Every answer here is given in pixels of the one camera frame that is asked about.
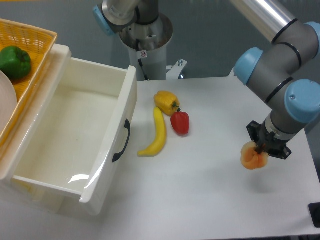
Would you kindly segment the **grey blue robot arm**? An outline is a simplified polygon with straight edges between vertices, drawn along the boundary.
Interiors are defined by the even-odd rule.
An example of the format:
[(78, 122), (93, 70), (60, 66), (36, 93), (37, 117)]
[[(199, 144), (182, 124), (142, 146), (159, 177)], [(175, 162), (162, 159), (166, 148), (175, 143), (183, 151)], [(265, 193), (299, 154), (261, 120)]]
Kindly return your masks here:
[[(320, 26), (301, 23), (276, 0), (234, 0), (233, 6), (271, 42), (271, 50), (247, 50), (236, 62), (235, 76), (255, 93), (271, 113), (247, 130), (258, 153), (287, 159), (287, 143), (320, 114), (320, 86), (292, 77), (320, 54)], [(170, 20), (156, 0), (105, 0), (93, 8), (108, 36), (118, 34), (129, 51), (139, 80), (174, 80), (186, 65), (167, 65), (167, 44), (173, 35)]]

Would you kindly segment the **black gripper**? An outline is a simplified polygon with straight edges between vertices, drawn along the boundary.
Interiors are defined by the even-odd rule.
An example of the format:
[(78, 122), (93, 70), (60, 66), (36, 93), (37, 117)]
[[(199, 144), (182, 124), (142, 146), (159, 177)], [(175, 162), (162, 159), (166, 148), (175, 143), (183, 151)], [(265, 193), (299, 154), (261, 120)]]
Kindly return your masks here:
[(268, 132), (265, 122), (259, 124), (253, 120), (246, 129), (251, 141), (256, 143), (255, 152), (265, 152), (270, 157), (282, 160), (291, 155), (292, 151), (287, 147), (289, 140), (277, 139), (274, 131)]

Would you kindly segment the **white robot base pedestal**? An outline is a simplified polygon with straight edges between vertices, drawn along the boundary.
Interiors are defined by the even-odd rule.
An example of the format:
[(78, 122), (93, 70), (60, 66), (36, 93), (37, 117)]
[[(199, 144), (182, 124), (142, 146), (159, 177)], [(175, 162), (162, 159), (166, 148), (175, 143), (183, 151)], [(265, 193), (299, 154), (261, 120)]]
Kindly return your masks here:
[(136, 68), (138, 81), (173, 81), (183, 77), (186, 60), (167, 64), (167, 46), (173, 33), (171, 21), (162, 13), (151, 24), (133, 23), (119, 33), (128, 50), (130, 65)]

